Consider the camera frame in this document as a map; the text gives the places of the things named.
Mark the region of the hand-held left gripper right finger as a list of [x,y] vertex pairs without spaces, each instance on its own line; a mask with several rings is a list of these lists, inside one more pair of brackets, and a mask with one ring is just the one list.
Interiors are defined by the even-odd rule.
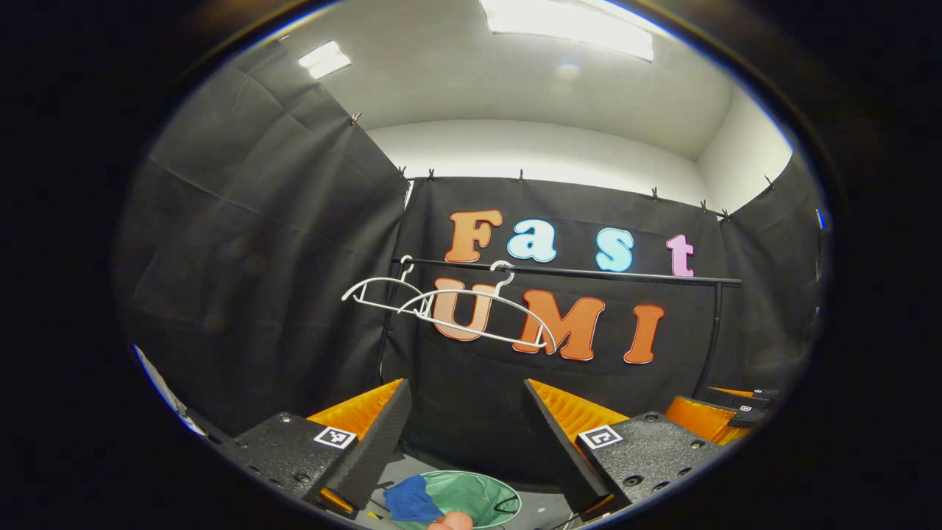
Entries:
[[663,413],[629,418],[535,379],[521,404],[539,469],[583,520],[649,504],[726,452]]

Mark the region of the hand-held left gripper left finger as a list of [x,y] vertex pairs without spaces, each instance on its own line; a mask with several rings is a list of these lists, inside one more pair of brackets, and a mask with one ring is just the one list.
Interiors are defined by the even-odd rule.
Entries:
[[354,519],[396,452],[412,406],[409,381],[396,379],[309,417],[276,413],[218,449],[269,487]]

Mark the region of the blue corduroy jacket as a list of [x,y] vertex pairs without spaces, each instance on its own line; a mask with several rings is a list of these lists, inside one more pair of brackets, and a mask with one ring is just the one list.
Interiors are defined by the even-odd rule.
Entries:
[[424,476],[409,477],[383,491],[390,519],[397,523],[434,523],[445,513],[427,491]]

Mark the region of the green laundry hamper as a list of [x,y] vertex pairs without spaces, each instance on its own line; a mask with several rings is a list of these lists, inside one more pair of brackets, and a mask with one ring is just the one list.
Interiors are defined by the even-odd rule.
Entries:
[[[420,475],[426,478],[427,491],[439,509],[444,513],[467,513],[474,520],[473,530],[504,526],[523,507],[515,489],[484,474],[438,470]],[[393,520],[392,523],[401,530],[426,530],[428,526],[427,523],[397,523]]]

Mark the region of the black clothes rack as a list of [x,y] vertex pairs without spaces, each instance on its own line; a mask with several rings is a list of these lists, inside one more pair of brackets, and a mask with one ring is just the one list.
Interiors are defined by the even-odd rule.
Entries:
[[[490,292],[507,272],[492,263],[416,258],[408,281],[421,292]],[[706,381],[726,324],[728,297],[743,284],[721,276],[672,276],[575,267],[515,265],[500,292],[545,320],[561,351],[509,343],[423,322],[410,312],[387,319],[381,381],[415,383],[419,412],[470,416],[516,414],[528,377],[627,416],[664,410],[676,395],[694,395]],[[481,297],[445,294],[433,315],[513,339],[537,338],[523,312]]]

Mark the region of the white clothes hanger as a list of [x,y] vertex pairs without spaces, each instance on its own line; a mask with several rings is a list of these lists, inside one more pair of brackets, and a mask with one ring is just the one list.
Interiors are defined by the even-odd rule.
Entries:
[[367,299],[367,291],[370,286],[374,285],[394,286],[395,288],[400,288],[403,286],[407,293],[411,292],[412,295],[419,297],[421,304],[418,305],[418,311],[423,312],[428,309],[430,302],[422,297],[425,294],[423,291],[420,291],[420,289],[414,285],[411,285],[411,283],[407,281],[407,276],[413,272],[413,269],[417,263],[417,259],[413,258],[411,255],[401,256],[400,260],[398,261],[398,264],[400,265],[400,274],[398,274],[398,276],[372,276],[372,278],[361,280],[344,292],[344,294],[341,296],[341,301],[346,302],[353,300],[353,302],[356,304],[371,306],[371,308],[377,308],[386,311],[390,315],[401,314],[404,309],[401,308],[401,306],[392,305],[392,302],[394,299],[396,299],[396,294],[390,293],[387,298],[384,298],[384,300],[388,300],[388,302],[376,302]]
[[[524,305],[520,305],[516,302],[506,299],[500,295],[501,289],[505,285],[509,285],[514,282],[516,275],[515,265],[512,265],[508,261],[497,261],[490,265],[490,272],[497,271],[507,272],[508,277],[502,281],[497,282],[494,288],[491,291],[476,291],[475,289],[434,289],[434,291],[421,292],[417,297],[411,298],[407,302],[404,302],[403,305],[398,306],[394,309],[394,312],[397,314],[403,313],[404,311],[410,312],[415,316],[415,318],[420,319],[420,321],[433,323],[433,325],[441,325],[444,328],[451,330],[465,332],[477,336],[477,338],[488,338],[499,340],[499,342],[509,343],[509,345],[521,346],[521,347],[532,347],[538,350],[544,350],[546,347],[549,347],[549,353],[554,355],[561,351],[559,348],[559,343],[556,341],[553,332],[548,327],[548,324],[538,316],[531,309],[525,308]],[[445,294],[454,294],[456,296],[460,295],[469,295],[474,297],[481,297],[482,299],[488,300],[490,302],[498,302],[502,305],[507,305],[509,308],[514,308],[523,312],[528,317],[535,319],[538,323],[537,326],[537,338],[533,340],[524,340],[524,339],[513,339],[510,336],[501,336],[498,334],[492,334],[486,331],[486,326],[482,325],[481,328],[474,328],[470,325],[458,325],[458,323],[452,321],[445,321],[444,319],[437,318],[433,315],[434,305],[437,298]]]

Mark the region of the black backdrop cloth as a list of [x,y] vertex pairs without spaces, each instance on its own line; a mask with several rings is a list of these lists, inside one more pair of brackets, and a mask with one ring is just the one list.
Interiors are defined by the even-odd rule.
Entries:
[[[401,256],[741,281],[706,381],[786,389],[824,316],[829,203],[790,131],[726,71],[673,43],[650,63],[595,45],[489,35],[394,49],[343,43],[313,79],[283,45],[243,54],[172,114],[135,177],[115,285],[132,345],[227,435],[314,413],[396,379],[400,444],[442,467],[554,489],[523,408],[419,412],[381,381],[386,311],[341,301]],[[760,116],[792,148],[735,212],[546,180],[407,177],[368,135],[393,125],[527,121],[697,160],[727,118]]]

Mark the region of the row of small backdrop clips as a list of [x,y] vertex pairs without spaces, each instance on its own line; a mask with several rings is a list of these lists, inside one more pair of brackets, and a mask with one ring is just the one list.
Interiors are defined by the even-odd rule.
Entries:
[[495,177],[652,194],[735,212],[784,170],[792,148],[760,116],[727,118],[697,160],[602,132],[527,121],[450,120],[368,132],[407,177]]

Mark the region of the small ceiling light panel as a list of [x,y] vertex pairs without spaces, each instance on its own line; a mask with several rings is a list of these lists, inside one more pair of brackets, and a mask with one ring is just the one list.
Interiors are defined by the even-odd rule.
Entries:
[[339,44],[330,40],[309,51],[297,60],[300,67],[308,71],[314,80],[339,71],[351,64],[351,59],[342,51]]

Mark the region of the large ceiling light panel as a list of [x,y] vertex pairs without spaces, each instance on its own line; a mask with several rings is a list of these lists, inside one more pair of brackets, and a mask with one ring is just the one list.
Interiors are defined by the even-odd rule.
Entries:
[[653,24],[609,0],[478,0],[492,33],[595,45],[650,63]]

